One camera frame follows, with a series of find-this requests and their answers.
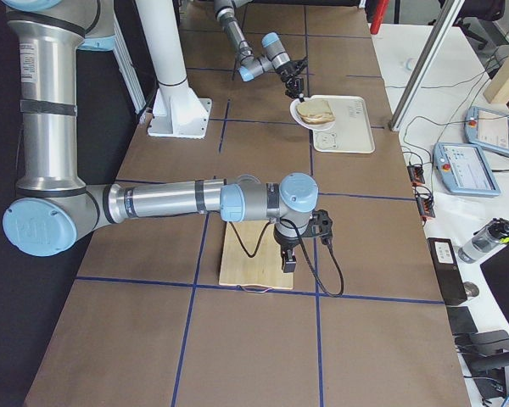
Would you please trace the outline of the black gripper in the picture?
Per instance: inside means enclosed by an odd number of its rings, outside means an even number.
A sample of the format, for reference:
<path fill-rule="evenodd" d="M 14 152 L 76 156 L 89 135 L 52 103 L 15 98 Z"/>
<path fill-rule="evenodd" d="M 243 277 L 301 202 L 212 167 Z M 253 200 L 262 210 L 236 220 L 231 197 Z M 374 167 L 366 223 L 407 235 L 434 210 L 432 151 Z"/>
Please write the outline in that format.
<path fill-rule="evenodd" d="M 304 98 L 304 79 L 299 75 L 292 75 L 292 63 L 282 64 L 278 68 L 278 74 L 285 86 L 285 95 L 290 98 L 297 98 L 300 103 Z"/>
<path fill-rule="evenodd" d="M 297 264 L 294 248 L 299 245 L 297 234 L 292 237 L 282 234 L 277 227 L 274 227 L 273 236 L 277 244 L 280 246 L 282 258 L 282 272 L 294 273 Z"/>

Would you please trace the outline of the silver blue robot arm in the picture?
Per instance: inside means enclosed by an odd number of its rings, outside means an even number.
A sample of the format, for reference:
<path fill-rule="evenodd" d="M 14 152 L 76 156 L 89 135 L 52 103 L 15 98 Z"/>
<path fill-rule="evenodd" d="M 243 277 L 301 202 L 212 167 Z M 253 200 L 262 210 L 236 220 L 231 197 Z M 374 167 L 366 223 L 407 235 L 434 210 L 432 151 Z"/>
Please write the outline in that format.
<path fill-rule="evenodd" d="M 285 94 L 304 102 L 304 79 L 300 74 L 307 67 L 308 58 L 292 60 L 276 32 L 270 32 L 262 38 L 261 45 L 265 54 L 256 56 L 235 15 L 235 10 L 247 3 L 248 1 L 214 1 L 215 18 L 232 44 L 242 80 L 252 81 L 273 70 L 284 84 Z"/>
<path fill-rule="evenodd" d="M 280 183 L 253 176 L 140 187 L 87 186 L 77 174 L 76 51 L 112 50 L 114 1 L 2 1 L 20 42 L 25 173 L 17 199 L 4 212 L 8 240 L 34 256 L 59 254 L 88 233 L 127 219 L 219 213 L 225 222 L 267 220 L 280 245 L 282 270 L 293 272 L 294 247 L 329 236 L 324 211 L 315 211 L 318 186 L 293 173 Z M 287 94 L 303 102 L 298 74 L 306 57 L 291 61 L 275 33 L 263 38 L 265 56 L 254 57 L 235 18 L 250 1 L 213 1 L 215 17 L 234 46 L 243 80 L 274 69 Z M 157 137 L 203 138 L 210 99 L 198 98 L 187 81 L 172 1 L 135 1 L 153 62 L 158 91 Z"/>

